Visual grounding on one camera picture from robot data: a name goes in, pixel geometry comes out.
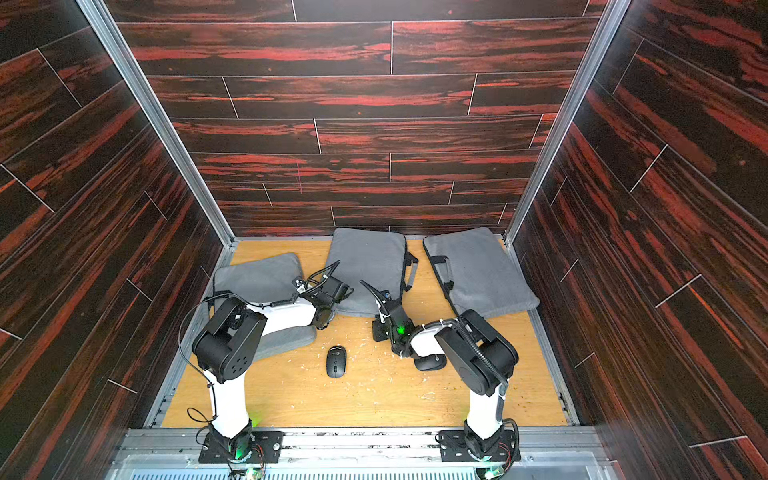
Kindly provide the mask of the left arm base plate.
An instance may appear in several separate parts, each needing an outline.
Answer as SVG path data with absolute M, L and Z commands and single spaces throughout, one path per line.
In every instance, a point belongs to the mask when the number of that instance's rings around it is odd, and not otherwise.
M 198 462 L 201 464 L 277 463 L 284 439 L 283 431 L 246 431 L 233 438 L 210 429 L 205 437 Z

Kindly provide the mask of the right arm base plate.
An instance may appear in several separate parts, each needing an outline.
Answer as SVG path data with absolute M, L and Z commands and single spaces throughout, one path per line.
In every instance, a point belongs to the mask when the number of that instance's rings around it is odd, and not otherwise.
M 487 439 L 468 429 L 440 430 L 435 435 L 442 462 L 511 462 L 521 459 L 519 434 L 500 427 Z

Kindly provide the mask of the black computer mouse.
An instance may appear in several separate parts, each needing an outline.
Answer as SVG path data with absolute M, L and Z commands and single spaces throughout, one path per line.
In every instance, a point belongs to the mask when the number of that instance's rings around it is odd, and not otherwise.
M 326 374 L 337 379 L 345 375 L 347 369 L 347 352 L 341 345 L 332 346 L 326 357 Z
M 434 354 L 414 359 L 414 366 L 422 372 L 440 370 L 446 365 L 447 358 L 444 354 Z

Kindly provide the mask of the aluminium front rail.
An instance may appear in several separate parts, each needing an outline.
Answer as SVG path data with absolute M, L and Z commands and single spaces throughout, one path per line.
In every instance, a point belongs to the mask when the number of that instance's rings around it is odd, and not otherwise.
M 619 479 L 591 427 L 523 427 L 521 457 L 499 450 L 491 462 L 452 452 L 437 427 L 265 429 L 262 464 L 200 461 L 203 435 L 195 429 L 135 429 L 126 434 L 109 479 Z

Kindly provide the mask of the grey laptop bag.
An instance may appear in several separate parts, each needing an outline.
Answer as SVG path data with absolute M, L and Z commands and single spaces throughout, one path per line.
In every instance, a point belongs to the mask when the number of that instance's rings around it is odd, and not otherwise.
M 302 276 L 297 255 L 285 253 L 223 267 L 213 276 L 213 289 L 216 294 L 231 291 L 251 303 L 269 304 L 290 300 L 297 293 L 294 280 Z M 306 300 L 268 308 L 263 314 L 268 321 L 254 357 L 256 361 L 305 347 L 316 339 L 316 328 L 312 325 L 315 307 Z
M 378 306 L 374 296 L 360 283 L 364 280 L 379 291 L 388 291 L 400 300 L 415 280 L 418 259 L 399 233 L 337 228 L 332 236 L 327 265 L 340 261 L 332 276 L 354 289 L 351 296 L 334 306 L 350 317 L 374 317 Z
M 454 312 L 486 319 L 532 310 L 539 299 L 486 227 L 429 236 L 424 250 Z

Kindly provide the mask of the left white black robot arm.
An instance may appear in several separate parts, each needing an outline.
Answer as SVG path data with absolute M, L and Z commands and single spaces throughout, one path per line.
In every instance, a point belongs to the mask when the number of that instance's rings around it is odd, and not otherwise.
M 295 291 L 286 299 L 253 302 L 232 291 L 205 299 L 223 303 L 192 342 L 196 370 L 207 381 L 213 415 L 198 421 L 208 426 L 209 449 L 216 449 L 229 463 L 243 463 L 252 456 L 252 421 L 245 405 L 245 375 L 257 356 L 261 339 L 293 327 L 325 328 L 333 307 L 346 300 L 354 288 L 329 274 L 320 280 L 293 280 Z

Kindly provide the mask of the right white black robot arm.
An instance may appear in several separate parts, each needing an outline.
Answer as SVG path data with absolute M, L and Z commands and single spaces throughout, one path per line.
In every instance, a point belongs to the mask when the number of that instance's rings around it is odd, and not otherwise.
M 504 431 L 509 379 L 519 361 L 511 343 L 473 310 L 447 320 L 415 325 L 399 301 L 379 297 L 375 341 L 388 339 L 394 354 L 414 360 L 420 371 L 453 366 L 470 391 L 464 442 L 472 457 L 488 460 Z

